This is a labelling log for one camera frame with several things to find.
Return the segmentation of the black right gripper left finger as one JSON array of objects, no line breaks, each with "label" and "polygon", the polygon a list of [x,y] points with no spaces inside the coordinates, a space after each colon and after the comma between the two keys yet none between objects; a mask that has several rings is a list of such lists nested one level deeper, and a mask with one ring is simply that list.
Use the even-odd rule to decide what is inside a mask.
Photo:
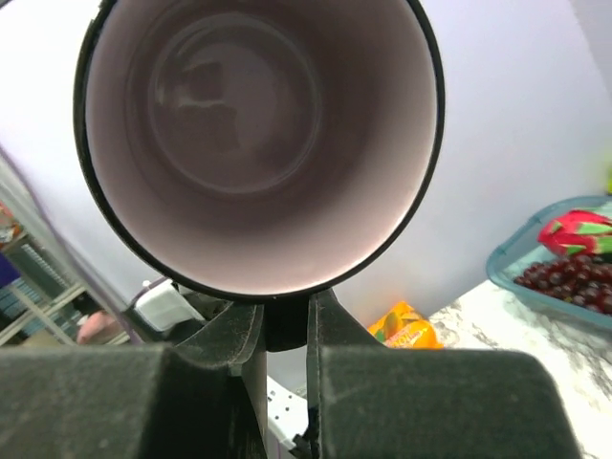
[{"label": "black right gripper left finger", "polygon": [[230,306],[183,343],[5,347],[5,458],[262,458],[264,311]]}]

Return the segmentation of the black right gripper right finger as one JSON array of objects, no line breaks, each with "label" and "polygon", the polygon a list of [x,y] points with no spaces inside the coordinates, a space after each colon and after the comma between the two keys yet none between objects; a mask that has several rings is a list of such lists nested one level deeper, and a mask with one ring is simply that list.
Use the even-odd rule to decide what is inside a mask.
[{"label": "black right gripper right finger", "polygon": [[501,350],[391,349],[331,292],[309,304],[316,458],[577,458],[551,375]]}]

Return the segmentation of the purple mug black handle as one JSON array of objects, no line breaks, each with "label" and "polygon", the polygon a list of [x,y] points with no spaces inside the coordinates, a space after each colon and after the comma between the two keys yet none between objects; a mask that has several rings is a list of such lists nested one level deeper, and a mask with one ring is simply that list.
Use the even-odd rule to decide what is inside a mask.
[{"label": "purple mug black handle", "polygon": [[422,203],[445,122],[417,1],[103,1],[78,55],[79,164],[114,232],[266,308],[272,352]]}]

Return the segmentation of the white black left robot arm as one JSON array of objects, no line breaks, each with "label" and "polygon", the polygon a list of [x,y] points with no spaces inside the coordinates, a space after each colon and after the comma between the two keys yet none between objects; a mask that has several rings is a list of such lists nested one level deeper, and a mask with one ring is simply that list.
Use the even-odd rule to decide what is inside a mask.
[{"label": "white black left robot arm", "polygon": [[[227,300],[200,294],[169,279],[145,281],[125,311],[140,337],[148,333],[166,341],[182,342],[224,312]],[[78,344],[108,344],[125,329],[119,320],[100,309],[83,314],[78,322]],[[268,452],[271,458],[310,458],[306,400],[272,377],[267,378]]]}]

